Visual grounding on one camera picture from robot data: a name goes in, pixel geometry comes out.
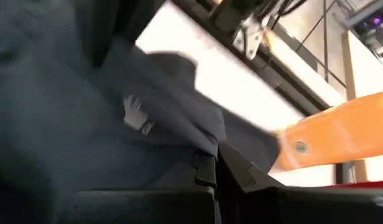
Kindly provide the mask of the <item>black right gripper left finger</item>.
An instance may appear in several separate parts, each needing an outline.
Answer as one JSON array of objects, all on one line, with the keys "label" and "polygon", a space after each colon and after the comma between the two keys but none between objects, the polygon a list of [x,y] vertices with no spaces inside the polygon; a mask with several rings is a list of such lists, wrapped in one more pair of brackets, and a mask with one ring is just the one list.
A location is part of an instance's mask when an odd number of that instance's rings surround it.
[{"label": "black right gripper left finger", "polygon": [[216,159],[194,153],[140,189],[87,190],[74,224],[215,224]]}]

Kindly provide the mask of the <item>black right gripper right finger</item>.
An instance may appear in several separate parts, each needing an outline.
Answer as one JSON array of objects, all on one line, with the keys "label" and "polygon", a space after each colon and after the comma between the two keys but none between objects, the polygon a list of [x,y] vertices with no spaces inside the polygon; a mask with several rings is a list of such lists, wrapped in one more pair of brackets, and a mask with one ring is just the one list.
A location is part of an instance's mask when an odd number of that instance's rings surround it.
[{"label": "black right gripper right finger", "polygon": [[383,224],[383,187],[286,186],[227,142],[218,158],[223,224]]}]

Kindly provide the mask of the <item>dark navy garment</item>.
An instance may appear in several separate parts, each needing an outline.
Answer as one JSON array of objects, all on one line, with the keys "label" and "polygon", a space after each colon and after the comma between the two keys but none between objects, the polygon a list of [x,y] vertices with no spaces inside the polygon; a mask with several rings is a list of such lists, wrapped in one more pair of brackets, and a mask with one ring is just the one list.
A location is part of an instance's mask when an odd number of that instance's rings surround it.
[{"label": "dark navy garment", "polygon": [[227,142],[268,174],[276,138],[195,90],[195,64],[118,35],[141,4],[0,0],[0,224],[74,224],[87,190],[140,189]]}]

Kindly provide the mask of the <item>red ribbed plastic bin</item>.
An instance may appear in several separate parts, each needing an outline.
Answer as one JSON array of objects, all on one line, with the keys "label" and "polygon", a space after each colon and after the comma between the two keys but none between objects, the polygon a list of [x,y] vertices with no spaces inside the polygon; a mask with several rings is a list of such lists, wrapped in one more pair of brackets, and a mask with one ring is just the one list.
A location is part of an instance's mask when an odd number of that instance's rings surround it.
[{"label": "red ribbed plastic bin", "polygon": [[337,184],[329,185],[327,188],[370,188],[370,189],[383,189],[383,181],[377,182],[358,182],[353,184]]}]

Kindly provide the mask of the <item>black aluminium table frame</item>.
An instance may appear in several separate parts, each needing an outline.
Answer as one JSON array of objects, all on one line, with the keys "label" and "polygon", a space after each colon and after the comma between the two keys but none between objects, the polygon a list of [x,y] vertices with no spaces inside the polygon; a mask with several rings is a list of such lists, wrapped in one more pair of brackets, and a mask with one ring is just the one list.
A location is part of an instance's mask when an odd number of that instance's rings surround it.
[{"label": "black aluminium table frame", "polygon": [[262,47],[254,59],[247,59],[231,44],[230,36],[208,21],[207,11],[195,0],[171,1],[303,115],[310,116],[330,107],[276,57],[270,58]]}]

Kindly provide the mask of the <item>white metal bracket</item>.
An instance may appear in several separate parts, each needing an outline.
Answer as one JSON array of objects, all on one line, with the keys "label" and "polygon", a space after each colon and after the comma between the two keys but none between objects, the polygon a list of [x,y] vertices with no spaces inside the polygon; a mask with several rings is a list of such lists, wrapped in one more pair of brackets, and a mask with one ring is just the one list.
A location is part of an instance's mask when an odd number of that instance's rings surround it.
[{"label": "white metal bracket", "polygon": [[239,23],[234,33],[233,46],[247,59],[252,60],[261,44],[263,33],[262,24],[255,20],[254,16],[249,16]]}]

